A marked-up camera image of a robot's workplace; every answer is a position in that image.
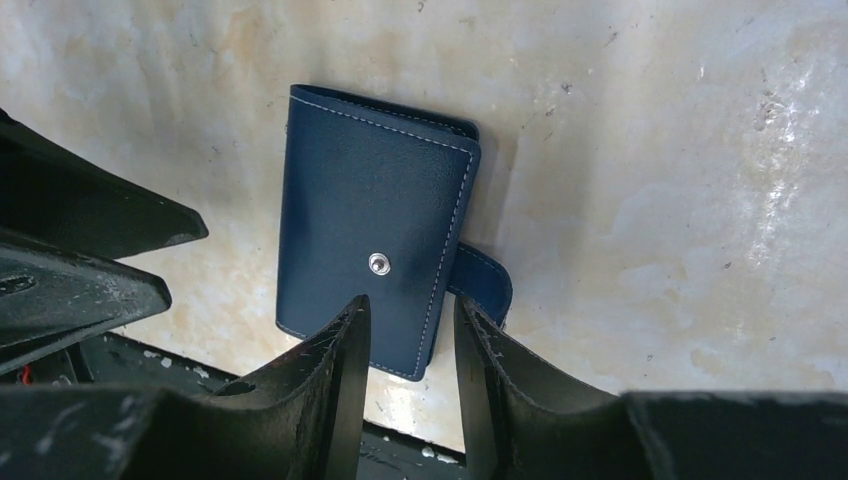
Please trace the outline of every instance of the leather wallet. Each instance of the leather wallet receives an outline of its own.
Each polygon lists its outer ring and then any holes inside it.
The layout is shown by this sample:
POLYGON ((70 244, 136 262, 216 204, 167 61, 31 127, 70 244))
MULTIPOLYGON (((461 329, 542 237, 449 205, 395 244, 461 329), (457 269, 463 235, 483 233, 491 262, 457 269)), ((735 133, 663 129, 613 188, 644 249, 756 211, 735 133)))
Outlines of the leather wallet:
POLYGON ((509 275, 459 242, 480 164, 473 123, 294 85, 287 133, 279 328, 305 338, 366 294, 371 365, 417 381, 446 291, 503 323, 509 275))

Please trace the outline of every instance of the stained surface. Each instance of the stained surface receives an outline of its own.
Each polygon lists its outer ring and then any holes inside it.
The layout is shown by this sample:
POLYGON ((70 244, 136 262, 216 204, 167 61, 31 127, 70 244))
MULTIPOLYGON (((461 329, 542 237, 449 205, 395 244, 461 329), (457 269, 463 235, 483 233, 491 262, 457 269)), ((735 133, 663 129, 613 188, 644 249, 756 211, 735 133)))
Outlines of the stained surface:
MULTIPOLYGON (((291 83, 474 119, 463 231, 510 270, 507 331, 611 391, 848 389, 843 0, 0 5, 0 105, 200 212, 128 261, 166 314, 125 334, 244 374, 273 322, 291 83)), ((447 315, 425 380, 366 417, 462 449, 447 315)))

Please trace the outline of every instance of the wallet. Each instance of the wallet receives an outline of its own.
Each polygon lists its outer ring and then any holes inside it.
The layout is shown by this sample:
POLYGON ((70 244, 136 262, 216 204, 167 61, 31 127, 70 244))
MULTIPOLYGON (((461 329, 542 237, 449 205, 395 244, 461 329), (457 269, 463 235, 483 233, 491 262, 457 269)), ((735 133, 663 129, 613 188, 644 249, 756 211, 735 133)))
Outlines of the wallet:
POLYGON ((279 328, 308 337, 366 294, 371 365, 417 381, 445 292, 503 324, 507 271, 459 241, 481 157, 473 123, 294 85, 286 142, 279 328))

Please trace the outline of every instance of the beige tabletop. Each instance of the beige tabletop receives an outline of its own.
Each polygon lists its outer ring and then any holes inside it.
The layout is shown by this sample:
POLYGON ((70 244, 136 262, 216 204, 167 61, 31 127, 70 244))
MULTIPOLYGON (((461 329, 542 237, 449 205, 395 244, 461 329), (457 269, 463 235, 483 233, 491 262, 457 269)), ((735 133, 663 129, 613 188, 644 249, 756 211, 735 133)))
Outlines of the beige tabletop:
MULTIPOLYGON (((287 92, 314 83, 480 125, 463 238, 563 370, 848 389, 844 0, 8 0, 0 48, 12 117, 209 226, 126 260, 174 296, 132 338, 237 374, 296 343, 287 92)), ((423 381, 371 370, 365 417, 462 450, 452 345, 445 316, 423 381)))

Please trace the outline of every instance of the metal rivet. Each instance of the metal rivet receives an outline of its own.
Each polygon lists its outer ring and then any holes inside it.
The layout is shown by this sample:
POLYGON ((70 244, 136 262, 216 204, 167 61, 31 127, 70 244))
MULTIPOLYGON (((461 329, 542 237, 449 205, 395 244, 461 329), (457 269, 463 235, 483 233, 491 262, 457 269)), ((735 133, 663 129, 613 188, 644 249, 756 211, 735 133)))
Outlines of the metal rivet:
POLYGON ((372 272, 381 276, 389 273, 389 270, 392 269, 392 266, 389 264, 389 259, 382 253, 372 253, 371 256, 368 257, 368 266, 371 267, 372 272))

